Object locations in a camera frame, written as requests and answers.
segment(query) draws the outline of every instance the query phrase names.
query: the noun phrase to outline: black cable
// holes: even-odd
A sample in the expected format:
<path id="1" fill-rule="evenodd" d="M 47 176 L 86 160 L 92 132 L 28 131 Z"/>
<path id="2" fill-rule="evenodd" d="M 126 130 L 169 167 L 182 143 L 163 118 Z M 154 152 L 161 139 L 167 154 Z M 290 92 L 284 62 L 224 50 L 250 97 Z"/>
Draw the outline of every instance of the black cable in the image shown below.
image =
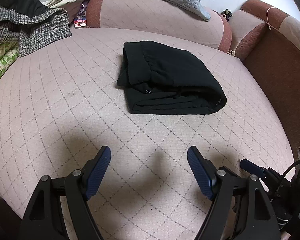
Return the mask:
<path id="1" fill-rule="evenodd" d="M 283 180 L 284 180 L 284 177 L 288 174 L 289 171 L 291 171 L 292 168 L 294 168 L 295 166 L 297 166 L 298 164 L 300 164 L 300 160 L 297 160 L 296 162 L 294 162 L 293 164 L 291 164 L 286 170 L 285 172 L 282 174 L 279 182 L 278 182 L 278 187 L 276 189 L 276 191 L 272 194 L 272 197 L 271 197 L 271 200 L 273 200 L 273 198 L 277 195 L 278 191 L 279 191 L 279 188 L 280 188 L 280 185 L 282 184 Z"/>

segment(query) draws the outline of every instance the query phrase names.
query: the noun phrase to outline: silver screw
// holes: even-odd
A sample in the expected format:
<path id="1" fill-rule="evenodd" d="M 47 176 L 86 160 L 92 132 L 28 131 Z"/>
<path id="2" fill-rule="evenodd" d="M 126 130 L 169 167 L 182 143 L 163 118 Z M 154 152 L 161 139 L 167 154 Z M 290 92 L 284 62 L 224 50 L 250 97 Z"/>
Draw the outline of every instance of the silver screw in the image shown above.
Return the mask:
<path id="1" fill-rule="evenodd" d="M 251 174 L 250 175 L 250 179 L 253 180 L 253 181 L 257 181 L 258 180 L 258 176 L 254 175 L 254 174 Z"/>
<path id="2" fill-rule="evenodd" d="M 80 174 L 81 174 L 80 170 L 74 170 L 74 171 L 72 171 L 72 175 L 73 176 L 79 176 Z"/>
<path id="3" fill-rule="evenodd" d="M 43 175 L 41 177 L 41 181 L 47 181 L 49 179 L 49 176 L 48 175 Z"/>
<path id="4" fill-rule="evenodd" d="M 226 174 L 226 172 L 225 172 L 224 170 L 218 170 L 218 171 L 217 171 L 217 174 L 218 174 L 219 176 L 224 176 L 224 175 Z"/>

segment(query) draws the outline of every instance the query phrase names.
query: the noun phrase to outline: sofa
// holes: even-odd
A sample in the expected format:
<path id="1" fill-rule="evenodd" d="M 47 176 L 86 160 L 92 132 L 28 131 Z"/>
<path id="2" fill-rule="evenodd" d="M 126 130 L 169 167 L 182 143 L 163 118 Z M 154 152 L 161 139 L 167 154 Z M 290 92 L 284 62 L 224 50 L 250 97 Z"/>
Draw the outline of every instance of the sofa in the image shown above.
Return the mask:
<path id="1" fill-rule="evenodd" d="M 244 158 L 279 173 L 293 163 L 300 23 L 256 0 L 229 23 L 212 10 L 203 22 L 162 0 L 138 4 L 91 0 L 90 28 L 17 59 L 1 78 L 0 196 L 21 217 L 41 176 L 66 176 L 108 145 L 110 166 L 88 202 L 103 238 L 194 239 L 210 201 L 187 163 L 190 146 L 242 176 Z M 116 80 L 123 43 L 142 40 L 197 56 L 221 84 L 226 106 L 210 115 L 129 113 Z"/>

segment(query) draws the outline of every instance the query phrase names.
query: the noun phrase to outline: folded black pants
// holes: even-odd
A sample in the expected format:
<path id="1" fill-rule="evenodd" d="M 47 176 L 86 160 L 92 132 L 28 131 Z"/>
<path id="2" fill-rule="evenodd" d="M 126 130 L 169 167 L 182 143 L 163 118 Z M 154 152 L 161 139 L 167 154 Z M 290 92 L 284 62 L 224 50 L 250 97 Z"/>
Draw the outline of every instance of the folded black pants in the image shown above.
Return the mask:
<path id="1" fill-rule="evenodd" d="M 202 61 L 154 41 L 124 43 L 117 85 L 125 88 L 134 114 L 213 114 L 226 104 Z"/>

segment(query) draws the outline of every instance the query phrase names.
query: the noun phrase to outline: black and white checkered cloth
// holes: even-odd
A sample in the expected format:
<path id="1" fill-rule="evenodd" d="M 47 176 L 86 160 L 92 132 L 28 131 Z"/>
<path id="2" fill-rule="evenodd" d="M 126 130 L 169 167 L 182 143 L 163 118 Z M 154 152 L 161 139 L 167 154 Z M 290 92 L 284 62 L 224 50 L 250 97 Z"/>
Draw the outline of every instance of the black and white checkered cloth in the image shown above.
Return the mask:
<path id="1" fill-rule="evenodd" d="M 29 17 L 13 9 L 0 7 L 0 44 L 19 42 L 20 56 L 71 35 L 68 13 L 64 9 L 50 9 L 41 15 Z"/>

